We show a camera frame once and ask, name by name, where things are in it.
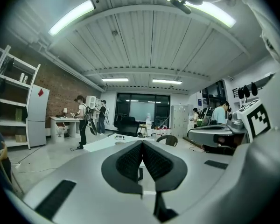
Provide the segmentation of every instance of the black rubber pad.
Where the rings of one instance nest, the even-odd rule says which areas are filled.
[[[220,168],[220,169],[227,169],[227,167],[228,167],[227,163],[216,162],[216,161],[213,161],[213,160],[207,160],[204,164],[210,165],[210,166],[215,167],[215,168]]]
[[[62,206],[65,199],[74,189],[76,183],[68,180],[62,180],[49,195],[35,209],[43,217],[51,220]]]

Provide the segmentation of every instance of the man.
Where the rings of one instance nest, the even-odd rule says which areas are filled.
[[[80,119],[79,130],[80,130],[81,142],[79,142],[80,145],[77,147],[77,149],[83,149],[83,145],[86,144],[85,129],[88,123],[85,120],[85,113],[86,113],[85,98],[82,95],[78,95],[74,101],[76,101],[79,104],[79,111],[74,116],[74,118]]]
[[[106,101],[101,101],[102,107],[100,109],[97,108],[97,112],[99,112],[98,116],[98,133],[99,135],[105,135],[105,112],[106,112]]]
[[[227,101],[221,102],[220,106],[214,109],[211,120],[212,121],[215,120],[218,125],[225,125],[225,113],[228,110],[229,110],[229,103]]]

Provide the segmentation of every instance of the ceiling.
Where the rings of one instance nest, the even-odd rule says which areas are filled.
[[[93,0],[96,9],[56,36],[49,29],[86,0],[20,0],[6,31],[95,88],[193,93],[251,66],[267,55],[261,29],[241,0],[229,7],[228,28],[196,9],[186,15],[166,0]],[[108,82],[104,77],[127,77]],[[181,85],[152,79],[181,80]]]

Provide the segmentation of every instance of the black pants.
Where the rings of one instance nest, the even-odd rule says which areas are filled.
[[[85,119],[81,119],[80,124],[79,124],[79,130],[80,130],[80,135],[81,135],[80,146],[83,146],[86,144],[86,135],[85,135],[86,126],[87,126],[87,121]]]

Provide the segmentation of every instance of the concrete floor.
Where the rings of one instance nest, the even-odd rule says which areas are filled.
[[[95,136],[90,132],[86,134],[87,143],[105,138],[106,136]],[[28,150],[25,147],[10,147],[8,148],[8,156],[12,163],[12,170],[19,185],[24,193],[27,193],[34,185],[36,185],[45,176],[53,172],[56,168],[65,164],[67,161],[81,154],[87,153],[87,150],[70,151],[70,148],[78,146],[79,138],[65,138],[62,143],[52,144],[50,139],[47,139],[47,145],[41,147],[32,147]],[[183,139],[178,139],[176,148],[192,149],[201,152],[202,150],[191,145]],[[155,191],[154,181],[147,170],[143,170],[144,179],[139,184],[143,186],[145,191]],[[148,208],[152,208],[154,199],[151,195],[144,195],[143,200],[148,203]]]

